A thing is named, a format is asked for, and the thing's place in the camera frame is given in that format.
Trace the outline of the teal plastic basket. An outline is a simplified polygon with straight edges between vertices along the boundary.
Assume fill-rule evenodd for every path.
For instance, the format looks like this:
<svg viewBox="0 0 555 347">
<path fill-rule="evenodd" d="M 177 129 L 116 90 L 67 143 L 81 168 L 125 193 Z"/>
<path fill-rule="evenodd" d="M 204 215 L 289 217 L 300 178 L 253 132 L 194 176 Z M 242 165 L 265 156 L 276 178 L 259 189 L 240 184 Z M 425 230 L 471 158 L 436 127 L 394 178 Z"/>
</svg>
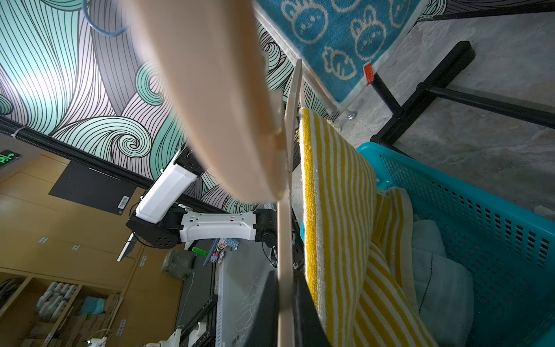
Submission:
<svg viewBox="0 0 555 347">
<path fill-rule="evenodd" d="M 356 149 L 377 186 L 404 189 L 413 224 L 438 226 L 447 257 L 473 279 L 465 346 L 554 345 L 554 224 L 420 163 L 368 144 Z"/>
</svg>

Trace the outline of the silver chess pawn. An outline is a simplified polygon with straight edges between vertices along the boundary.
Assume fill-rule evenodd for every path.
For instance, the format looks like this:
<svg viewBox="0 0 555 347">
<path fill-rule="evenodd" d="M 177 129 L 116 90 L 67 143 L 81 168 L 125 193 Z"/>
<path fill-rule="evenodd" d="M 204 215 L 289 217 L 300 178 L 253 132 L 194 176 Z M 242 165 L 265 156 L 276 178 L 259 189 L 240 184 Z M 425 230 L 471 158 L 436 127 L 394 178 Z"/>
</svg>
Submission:
<svg viewBox="0 0 555 347">
<path fill-rule="evenodd" d="M 342 130 L 342 128 L 347 124 L 348 121 L 352 121 L 357 117 L 356 111 L 351 111 L 346 109 L 343 113 L 341 113 L 335 121 L 335 126 Z"/>
</svg>

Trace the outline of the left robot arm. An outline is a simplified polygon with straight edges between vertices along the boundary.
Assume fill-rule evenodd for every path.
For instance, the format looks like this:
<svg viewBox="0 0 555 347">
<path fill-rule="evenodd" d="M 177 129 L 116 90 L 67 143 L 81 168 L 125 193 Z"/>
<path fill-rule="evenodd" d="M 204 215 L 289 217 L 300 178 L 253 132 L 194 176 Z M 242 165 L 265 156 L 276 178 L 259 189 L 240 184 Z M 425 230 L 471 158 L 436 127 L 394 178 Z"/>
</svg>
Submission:
<svg viewBox="0 0 555 347">
<path fill-rule="evenodd" d="M 170 160 L 127 221 L 132 237 L 167 250 L 201 239 L 244 239 L 277 247 L 277 213 L 269 209 L 239 214 L 186 211 L 177 199 L 205 172 L 184 145 Z"/>
</svg>

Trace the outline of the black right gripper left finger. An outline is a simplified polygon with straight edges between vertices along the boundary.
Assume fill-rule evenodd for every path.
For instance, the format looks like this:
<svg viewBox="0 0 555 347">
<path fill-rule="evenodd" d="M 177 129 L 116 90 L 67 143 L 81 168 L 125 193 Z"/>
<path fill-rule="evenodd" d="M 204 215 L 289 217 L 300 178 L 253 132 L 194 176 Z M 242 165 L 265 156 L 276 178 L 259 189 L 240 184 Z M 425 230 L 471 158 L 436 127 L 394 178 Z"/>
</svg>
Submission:
<svg viewBox="0 0 555 347">
<path fill-rule="evenodd" d="M 276 347 L 278 344 L 279 285 L 276 271 L 268 273 L 257 314 L 244 346 Z"/>
</svg>

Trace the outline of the black clothes rack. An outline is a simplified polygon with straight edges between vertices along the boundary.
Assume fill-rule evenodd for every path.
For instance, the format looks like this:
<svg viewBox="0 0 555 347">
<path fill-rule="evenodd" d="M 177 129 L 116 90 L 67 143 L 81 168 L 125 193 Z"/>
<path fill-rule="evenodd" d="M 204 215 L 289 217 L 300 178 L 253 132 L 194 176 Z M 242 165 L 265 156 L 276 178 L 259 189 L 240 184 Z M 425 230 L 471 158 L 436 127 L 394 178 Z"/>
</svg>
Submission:
<svg viewBox="0 0 555 347">
<path fill-rule="evenodd" d="M 467 40 L 458 42 L 430 75 L 416 87 L 403 104 L 399 104 L 379 75 L 374 75 L 371 86 L 392 112 L 391 119 L 371 137 L 373 143 L 397 150 L 394 143 L 409 129 L 437 98 L 472 106 L 550 129 L 554 128 L 554 112 L 541 104 L 529 103 L 481 91 L 465 92 L 449 89 L 448 85 L 476 57 Z"/>
</svg>

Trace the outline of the blue rabbit print towel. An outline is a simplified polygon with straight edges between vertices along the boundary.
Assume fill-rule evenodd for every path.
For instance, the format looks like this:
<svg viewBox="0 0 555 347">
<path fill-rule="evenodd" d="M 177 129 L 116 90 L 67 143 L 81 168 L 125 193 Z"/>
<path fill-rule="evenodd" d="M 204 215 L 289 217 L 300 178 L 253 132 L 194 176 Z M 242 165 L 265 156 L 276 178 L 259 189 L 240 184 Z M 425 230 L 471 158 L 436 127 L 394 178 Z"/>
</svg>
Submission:
<svg viewBox="0 0 555 347">
<path fill-rule="evenodd" d="M 308 104 L 345 111 L 400 46 L 427 3 L 416 0 L 254 1 L 267 86 L 288 95 L 294 65 L 303 62 Z"/>
</svg>

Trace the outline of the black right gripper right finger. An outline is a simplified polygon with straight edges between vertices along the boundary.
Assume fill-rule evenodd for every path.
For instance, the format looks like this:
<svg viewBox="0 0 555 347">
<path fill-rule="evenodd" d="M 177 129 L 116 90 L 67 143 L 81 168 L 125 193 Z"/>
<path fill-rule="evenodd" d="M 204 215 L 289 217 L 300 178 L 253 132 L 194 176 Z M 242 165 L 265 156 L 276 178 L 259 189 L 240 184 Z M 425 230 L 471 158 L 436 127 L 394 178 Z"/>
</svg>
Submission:
<svg viewBox="0 0 555 347">
<path fill-rule="evenodd" d="M 293 319 L 296 346 L 330 347 L 305 275 L 293 272 Z"/>
</svg>

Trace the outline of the light blue terry towel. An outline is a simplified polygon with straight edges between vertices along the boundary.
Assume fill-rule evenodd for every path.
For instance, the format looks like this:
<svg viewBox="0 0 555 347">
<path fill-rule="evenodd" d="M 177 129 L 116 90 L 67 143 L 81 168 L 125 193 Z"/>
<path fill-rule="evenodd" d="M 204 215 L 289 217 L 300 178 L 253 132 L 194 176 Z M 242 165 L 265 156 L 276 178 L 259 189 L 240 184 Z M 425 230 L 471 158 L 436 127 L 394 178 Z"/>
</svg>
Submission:
<svg viewBox="0 0 555 347">
<path fill-rule="evenodd" d="M 473 279 L 469 270 L 447 257 L 434 221 L 413 224 L 412 260 L 424 325 L 439 346 L 465 346 L 474 318 Z"/>
</svg>

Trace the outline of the yellow striped towel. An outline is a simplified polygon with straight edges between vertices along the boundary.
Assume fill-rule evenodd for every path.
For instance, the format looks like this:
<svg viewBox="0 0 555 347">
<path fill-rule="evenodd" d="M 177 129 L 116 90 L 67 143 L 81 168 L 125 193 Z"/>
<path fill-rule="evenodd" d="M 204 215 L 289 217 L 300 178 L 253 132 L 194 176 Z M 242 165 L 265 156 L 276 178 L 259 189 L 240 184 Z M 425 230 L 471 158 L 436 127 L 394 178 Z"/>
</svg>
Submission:
<svg viewBox="0 0 555 347">
<path fill-rule="evenodd" d="M 299 112 L 306 280 L 332 346 L 435 346 L 416 302 L 413 208 L 334 127 Z"/>
</svg>

